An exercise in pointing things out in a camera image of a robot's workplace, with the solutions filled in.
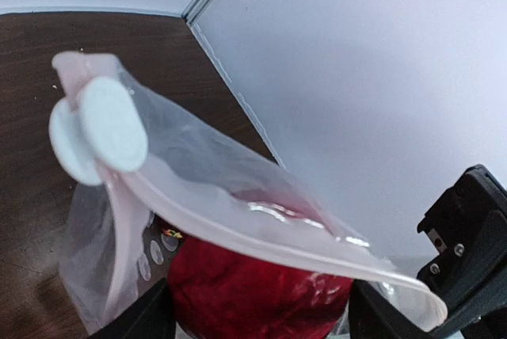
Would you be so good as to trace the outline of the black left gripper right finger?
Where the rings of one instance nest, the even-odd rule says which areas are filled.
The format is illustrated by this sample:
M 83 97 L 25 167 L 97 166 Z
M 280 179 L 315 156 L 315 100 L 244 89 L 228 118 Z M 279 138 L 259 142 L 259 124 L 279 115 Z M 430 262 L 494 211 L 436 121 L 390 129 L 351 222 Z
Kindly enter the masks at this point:
M 350 337 L 430 338 L 440 324 L 440 301 L 427 291 L 354 280 Z

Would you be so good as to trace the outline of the red toy fruit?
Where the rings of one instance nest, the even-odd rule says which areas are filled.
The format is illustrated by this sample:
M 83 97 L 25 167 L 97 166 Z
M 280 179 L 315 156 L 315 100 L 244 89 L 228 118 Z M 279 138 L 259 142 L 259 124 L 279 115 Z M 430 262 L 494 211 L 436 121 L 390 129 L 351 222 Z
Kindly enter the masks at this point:
M 177 322 L 195 338 L 324 338 L 352 280 L 247 257 L 188 237 L 170 263 Z

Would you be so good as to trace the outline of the clear zip top bag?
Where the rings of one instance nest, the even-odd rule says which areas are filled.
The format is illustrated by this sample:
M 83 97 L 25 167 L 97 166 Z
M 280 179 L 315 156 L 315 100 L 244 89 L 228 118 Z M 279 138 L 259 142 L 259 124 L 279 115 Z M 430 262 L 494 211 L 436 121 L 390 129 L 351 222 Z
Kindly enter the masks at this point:
M 89 336 L 161 278 L 188 237 L 293 269 L 427 291 L 291 174 L 142 86 L 112 54 L 65 51 L 49 120 L 77 181 L 59 274 Z

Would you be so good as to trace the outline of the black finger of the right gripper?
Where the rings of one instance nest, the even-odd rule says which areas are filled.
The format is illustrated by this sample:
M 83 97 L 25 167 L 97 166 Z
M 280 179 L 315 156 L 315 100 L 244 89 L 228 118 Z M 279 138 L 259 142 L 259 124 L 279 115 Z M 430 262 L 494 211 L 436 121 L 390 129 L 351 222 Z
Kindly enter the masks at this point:
M 483 165 L 464 171 L 425 213 L 417 231 L 438 254 L 417 278 L 448 316 L 439 331 L 506 329 L 506 190 Z

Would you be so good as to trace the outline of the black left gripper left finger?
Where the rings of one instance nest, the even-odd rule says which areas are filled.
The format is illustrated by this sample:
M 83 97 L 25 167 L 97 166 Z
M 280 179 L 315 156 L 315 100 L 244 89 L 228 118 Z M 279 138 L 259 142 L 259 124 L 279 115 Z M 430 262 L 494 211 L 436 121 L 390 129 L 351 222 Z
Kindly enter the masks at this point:
M 172 295 L 166 278 L 161 278 L 90 339 L 174 339 L 176 324 Z

